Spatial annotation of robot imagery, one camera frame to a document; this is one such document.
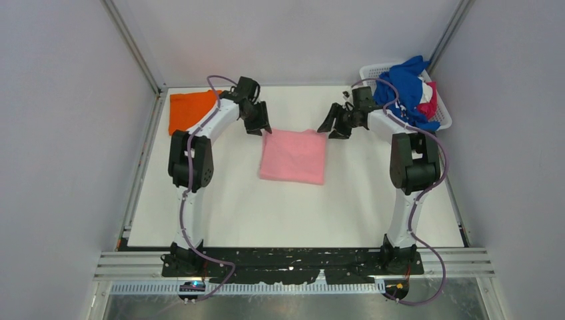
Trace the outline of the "pink t shirt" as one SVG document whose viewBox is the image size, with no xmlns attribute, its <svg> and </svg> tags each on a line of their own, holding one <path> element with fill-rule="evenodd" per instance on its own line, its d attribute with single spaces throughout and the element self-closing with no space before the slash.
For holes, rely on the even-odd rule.
<svg viewBox="0 0 565 320">
<path fill-rule="evenodd" d="M 312 129 L 301 132 L 273 129 L 265 133 L 259 177 L 323 185 L 326 143 L 326 135 Z"/>
</svg>

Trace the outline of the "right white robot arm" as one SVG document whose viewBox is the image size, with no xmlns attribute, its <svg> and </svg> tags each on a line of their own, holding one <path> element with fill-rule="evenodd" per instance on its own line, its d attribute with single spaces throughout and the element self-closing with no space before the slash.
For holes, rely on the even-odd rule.
<svg viewBox="0 0 565 320">
<path fill-rule="evenodd" d="M 398 273 L 416 261 L 416 229 L 427 193 L 440 181 L 440 155 L 435 136 L 411 129 L 372 97 L 370 87 L 343 92 L 344 103 L 333 103 L 318 133 L 348 139 L 363 127 L 390 144 L 390 180 L 396 189 L 392 221 L 376 261 L 382 270 Z"/>
</svg>

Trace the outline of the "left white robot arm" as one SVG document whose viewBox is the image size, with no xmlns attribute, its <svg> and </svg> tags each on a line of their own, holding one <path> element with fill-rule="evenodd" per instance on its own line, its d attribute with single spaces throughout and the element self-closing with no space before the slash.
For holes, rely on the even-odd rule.
<svg viewBox="0 0 565 320">
<path fill-rule="evenodd" d="M 213 144 L 235 121 L 241 120 L 249 135 L 270 133 L 267 104 L 260 99 L 260 84 L 240 77 L 230 89 L 209 93 L 214 101 L 209 110 L 196 110 L 192 125 L 171 134 L 167 172 L 177 188 L 179 230 L 165 255 L 167 267 L 189 276 L 198 275 L 208 262 L 203 253 L 204 236 L 200 226 L 203 195 L 214 174 Z"/>
</svg>

